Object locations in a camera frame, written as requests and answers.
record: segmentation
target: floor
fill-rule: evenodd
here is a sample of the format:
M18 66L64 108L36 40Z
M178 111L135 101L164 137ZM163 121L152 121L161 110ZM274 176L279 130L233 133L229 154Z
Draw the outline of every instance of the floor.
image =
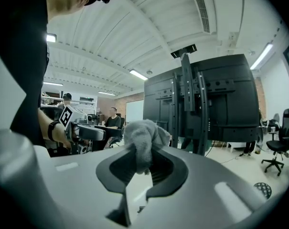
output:
M252 185L258 182L267 183L272 188L272 196L282 193L287 189L289 185L289 158L283 156L282 161L281 156L277 157L278 161L285 164L278 177L276 167L271 167L267 173L264 173L264 169L268 166L268 163L261 163L262 159L272 159L274 157L271 150L261 151L259 155L253 152L250 156L239 157L241 152L243 152L243 148L233 149L231 153L230 148L225 146L222 148L213 147L207 155L207 158L222 163L223 166ZM146 205L145 193L150 187L152 187L152 181L150 176L146 175L135 174L129 183L127 195L131 221L136 219L139 206Z

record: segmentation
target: ceiling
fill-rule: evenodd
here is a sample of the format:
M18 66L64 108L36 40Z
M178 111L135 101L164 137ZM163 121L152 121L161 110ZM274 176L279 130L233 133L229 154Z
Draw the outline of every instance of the ceiling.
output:
M209 25L209 31L203 26ZM54 18L45 81L63 90L116 96L143 89L135 69L152 77L180 66L171 52L195 44L196 62L244 53L249 64L270 42L280 18L265 0L111 0Z

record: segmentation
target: black monitor back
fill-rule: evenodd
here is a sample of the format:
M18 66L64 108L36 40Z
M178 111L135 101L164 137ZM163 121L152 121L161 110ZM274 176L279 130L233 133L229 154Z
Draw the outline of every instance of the black monitor back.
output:
M201 110L196 68L203 73L207 89L210 123L208 139L227 142L255 141L259 126L258 97L253 75L243 54L191 64L195 111L184 110L185 92L181 67L148 79L144 85L143 119L156 122L172 134L172 81L176 73L180 95L178 136L199 139Z

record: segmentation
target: air vent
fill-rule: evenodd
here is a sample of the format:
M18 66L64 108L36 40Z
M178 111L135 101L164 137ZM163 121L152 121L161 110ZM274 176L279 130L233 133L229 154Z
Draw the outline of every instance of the air vent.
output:
M203 31L206 33L210 33L208 13L207 13L205 2L204 0L195 0L195 3L197 5L197 8L202 18Z

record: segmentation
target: qr code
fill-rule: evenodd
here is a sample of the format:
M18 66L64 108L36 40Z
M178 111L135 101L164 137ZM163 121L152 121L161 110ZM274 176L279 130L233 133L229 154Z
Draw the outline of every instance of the qr code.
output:
M64 125L64 127L67 126L71 116L72 116L72 111L68 107L66 107L64 109L64 112L63 112L61 118L60 118L60 122Z

